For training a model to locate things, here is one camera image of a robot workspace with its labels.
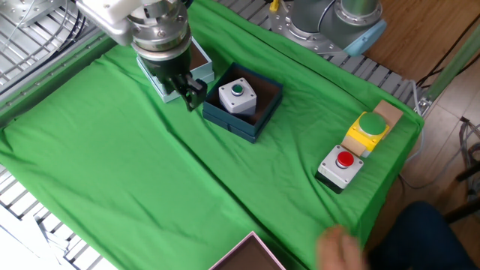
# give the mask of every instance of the emergency stop button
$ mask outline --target emergency stop button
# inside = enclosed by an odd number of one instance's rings
[[[346,169],[350,166],[352,166],[353,161],[355,159],[353,158],[353,154],[350,154],[348,151],[343,151],[337,156],[337,166],[339,166],[342,169]]]

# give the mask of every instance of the dark blue clothing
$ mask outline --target dark blue clothing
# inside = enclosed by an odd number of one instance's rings
[[[426,202],[407,206],[368,259],[372,270],[478,270],[443,216]]]

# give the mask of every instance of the green button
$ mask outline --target green button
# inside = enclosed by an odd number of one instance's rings
[[[243,92],[243,87],[241,85],[234,85],[232,90],[237,94],[241,94]]]
[[[375,112],[367,112],[360,118],[360,128],[370,135],[379,135],[387,127],[385,119]]]

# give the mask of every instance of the red button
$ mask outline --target red button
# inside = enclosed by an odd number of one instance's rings
[[[352,166],[353,161],[353,155],[347,151],[343,151],[337,156],[337,162],[344,167]]]

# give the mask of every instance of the green table cover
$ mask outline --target green table cover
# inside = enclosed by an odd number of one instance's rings
[[[284,85],[256,144],[164,104],[117,46],[1,132],[0,162],[119,269],[207,269],[250,231],[288,269],[314,269],[341,224],[364,244],[423,120],[391,95],[209,0],[189,10],[217,77],[238,62]],[[337,195],[320,161],[363,111],[404,111]]]

